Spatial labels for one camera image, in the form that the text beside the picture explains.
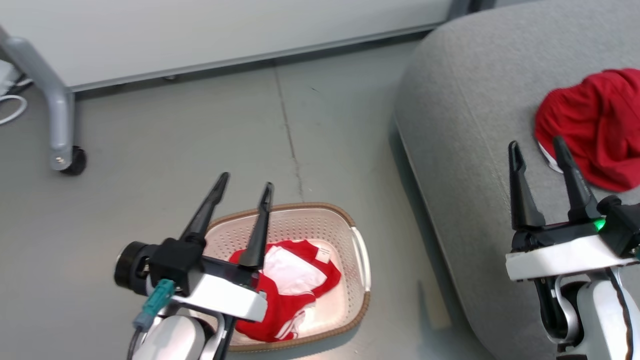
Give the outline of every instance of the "laundry basket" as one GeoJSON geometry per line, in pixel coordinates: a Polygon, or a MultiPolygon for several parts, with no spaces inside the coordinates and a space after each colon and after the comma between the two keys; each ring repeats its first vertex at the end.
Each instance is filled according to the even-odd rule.
{"type": "MultiPolygon", "coordinates": [[[[214,220],[207,231],[206,256],[228,260],[246,248],[257,211],[245,211],[214,220]]],[[[268,242],[301,241],[330,250],[331,261],[342,273],[340,283],[307,309],[299,337],[276,343],[255,341],[235,332],[230,351],[264,351],[295,347],[342,334],[360,323],[369,307],[371,268],[367,248],[355,223],[344,210],[331,204],[306,202],[273,206],[268,242]]],[[[215,328],[215,318],[192,313],[215,328]]]]}

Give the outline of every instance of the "white wall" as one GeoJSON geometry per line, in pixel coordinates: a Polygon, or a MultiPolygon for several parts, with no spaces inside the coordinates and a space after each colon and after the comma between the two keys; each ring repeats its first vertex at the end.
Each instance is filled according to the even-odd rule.
{"type": "Polygon", "coordinates": [[[495,7],[528,3],[529,1],[537,1],[537,0],[496,0],[495,7]]]}
{"type": "Polygon", "coordinates": [[[68,86],[191,70],[437,24],[451,0],[2,0],[68,86]]]}

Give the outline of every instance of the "basket handle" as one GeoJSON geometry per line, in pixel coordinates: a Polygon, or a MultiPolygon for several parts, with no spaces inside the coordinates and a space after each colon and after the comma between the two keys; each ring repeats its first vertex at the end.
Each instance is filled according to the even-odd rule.
{"type": "Polygon", "coordinates": [[[355,227],[351,227],[353,232],[353,245],[358,253],[358,267],[360,267],[360,280],[365,291],[371,291],[371,264],[369,263],[369,253],[367,252],[367,246],[364,244],[364,239],[360,231],[355,227]]]}

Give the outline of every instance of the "red cloth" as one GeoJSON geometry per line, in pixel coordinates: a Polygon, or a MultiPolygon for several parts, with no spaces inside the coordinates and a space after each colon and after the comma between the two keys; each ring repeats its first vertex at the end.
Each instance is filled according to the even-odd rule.
{"type": "MultiPolygon", "coordinates": [[[[298,337],[298,326],[304,320],[305,306],[314,303],[316,298],[324,295],[338,285],[341,274],[333,262],[318,260],[319,248],[307,240],[297,242],[286,240],[267,244],[266,252],[269,252],[271,247],[281,247],[293,253],[324,273],[326,280],[324,283],[311,289],[310,292],[282,295],[278,292],[276,285],[277,279],[270,279],[264,274],[260,274],[257,291],[264,291],[267,294],[267,312],[262,322],[238,320],[236,330],[258,341],[276,342],[292,340],[298,337]]],[[[237,264],[243,252],[244,250],[236,251],[231,255],[229,261],[237,264]]]]}
{"type": "Polygon", "coordinates": [[[535,136],[556,157],[562,135],[584,177],[606,190],[640,184],[640,70],[605,70],[551,91],[536,114],[535,136]]]}

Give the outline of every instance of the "gray sofa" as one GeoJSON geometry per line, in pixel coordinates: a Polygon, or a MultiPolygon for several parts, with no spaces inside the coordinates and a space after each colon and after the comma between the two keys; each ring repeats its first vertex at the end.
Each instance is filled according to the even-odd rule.
{"type": "MultiPolygon", "coordinates": [[[[561,174],[533,137],[552,89],[640,68],[639,0],[545,0],[477,13],[432,32],[401,83],[396,121],[461,303],[499,360],[554,359],[533,284],[513,283],[507,146],[518,140],[547,222],[566,220],[561,174]]],[[[594,189],[598,199],[606,192],[594,189]]],[[[621,194],[640,202],[640,189],[621,194]]],[[[623,281],[640,300],[640,266],[623,281]]]]}

